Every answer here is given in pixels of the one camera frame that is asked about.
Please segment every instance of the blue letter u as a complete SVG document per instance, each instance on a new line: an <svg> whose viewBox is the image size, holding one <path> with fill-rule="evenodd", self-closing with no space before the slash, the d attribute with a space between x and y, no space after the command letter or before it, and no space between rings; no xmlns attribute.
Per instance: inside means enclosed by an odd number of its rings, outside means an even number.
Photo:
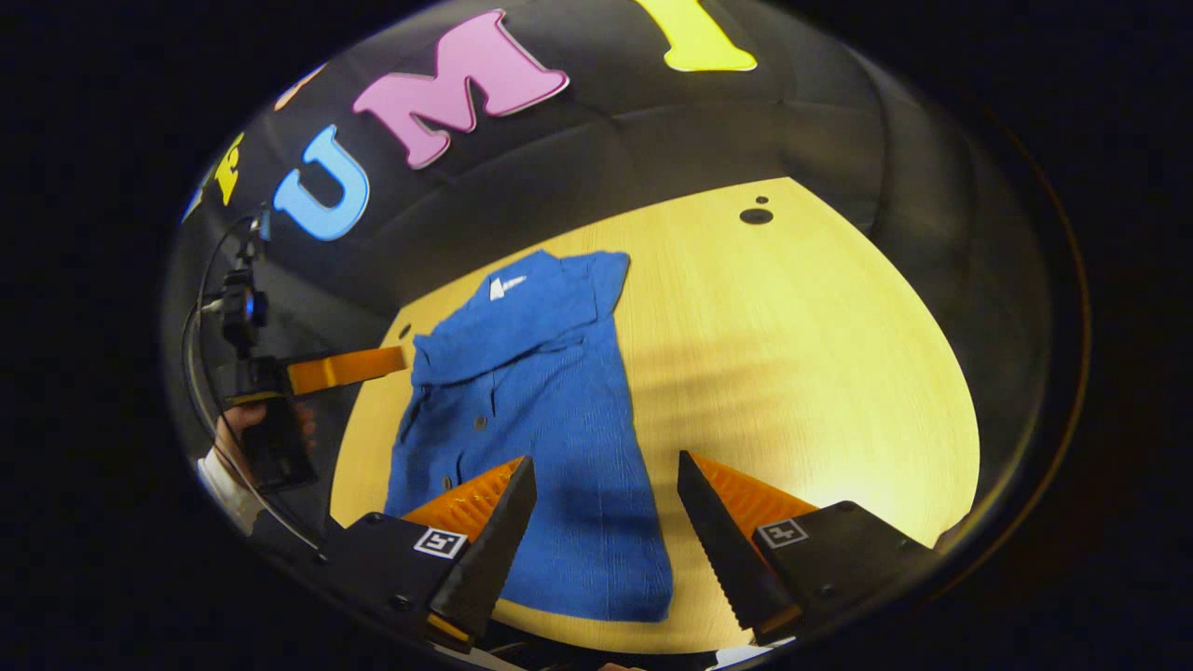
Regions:
<svg viewBox="0 0 1193 671"><path fill-rule="evenodd" d="M335 240L360 221L369 203L369 176L335 141L335 124L324 128L310 141L302 160L308 164L317 161L323 166L344 187L344 197L334 208L324 208L298 183L298 171L292 170L278 185L273 208L289 213L315 238Z"/></svg>

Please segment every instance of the letter m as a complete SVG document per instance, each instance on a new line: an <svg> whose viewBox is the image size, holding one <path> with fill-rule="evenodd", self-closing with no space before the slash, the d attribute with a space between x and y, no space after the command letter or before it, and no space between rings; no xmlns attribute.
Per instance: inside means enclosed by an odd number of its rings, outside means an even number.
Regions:
<svg viewBox="0 0 1193 671"><path fill-rule="evenodd" d="M435 76L388 74L357 98L354 112L372 112L409 152L412 168L424 168L447 150L451 137L419 119L471 133L476 113L468 82L486 96L484 111L512 115L568 86L568 75L548 70L501 25L503 10L486 12L447 31L435 53Z"/></svg>

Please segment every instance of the human hand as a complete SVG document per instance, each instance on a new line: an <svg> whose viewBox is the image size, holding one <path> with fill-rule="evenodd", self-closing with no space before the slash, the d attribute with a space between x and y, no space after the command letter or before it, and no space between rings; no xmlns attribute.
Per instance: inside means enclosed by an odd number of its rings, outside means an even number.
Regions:
<svg viewBox="0 0 1193 671"><path fill-rule="evenodd" d="M223 417L220 418L220 426L216 431L216 442L220 449L216 450L216 455L220 458L220 463L228 470L228 475L241 487L247 487L247 485L240 474L236 473L236 468L228 462L228 458L230 457L236 461L236 466L240 467L241 472L248 476L249 482L255 487L256 480L248 468L248 460L240 450L240 444L245 441L245 429L260 424L265 419L265 408L264 402L239 405L224 411ZM309 454L315 449L315 442L310 438L315 433L315 413L303 404L295 404L295 413L302 424L302 435L305 438L307 453ZM235 441L231 438L233 432L236 436Z"/></svg>

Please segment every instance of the white sleeve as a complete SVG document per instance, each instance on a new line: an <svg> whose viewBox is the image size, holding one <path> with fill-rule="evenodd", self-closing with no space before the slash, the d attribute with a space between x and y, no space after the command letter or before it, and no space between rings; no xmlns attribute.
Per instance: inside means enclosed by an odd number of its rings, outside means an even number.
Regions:
<svg viewBox="0 0 1193 671"><path fill-rule="evenodd" d="M208 451L208 456L198 461L198 470L199 480L208 493L228 511L233 522L246 536L251 535L256 513L262 510L261 503L256 500L253 492L233 480L214 447Z"/></svg>

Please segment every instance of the black background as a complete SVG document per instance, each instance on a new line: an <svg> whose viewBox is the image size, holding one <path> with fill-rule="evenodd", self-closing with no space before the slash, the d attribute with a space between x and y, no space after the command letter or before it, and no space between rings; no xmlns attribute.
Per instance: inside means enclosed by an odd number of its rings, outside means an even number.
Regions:
<svg viewBox="0 0 1193 671"><path fill-rule="evenodd" d="M1188 17L1179 4L1057 0L793 6L928 91L962 82L987 101L1064 203L1094 307L1086 410L1036 512L940 602L801 666L1187 667L1188 472L1170 388L1189 339ZM173 222L230 129L407 10L18 11L7 198L30 207L10 208L8 328L32 341L10 351L23 364L10 374L11 449L32 458L13 467L10 506L13 536L29 536L8 543L16 667L429 667L229 533L174 447L153 341Z"/></svg>

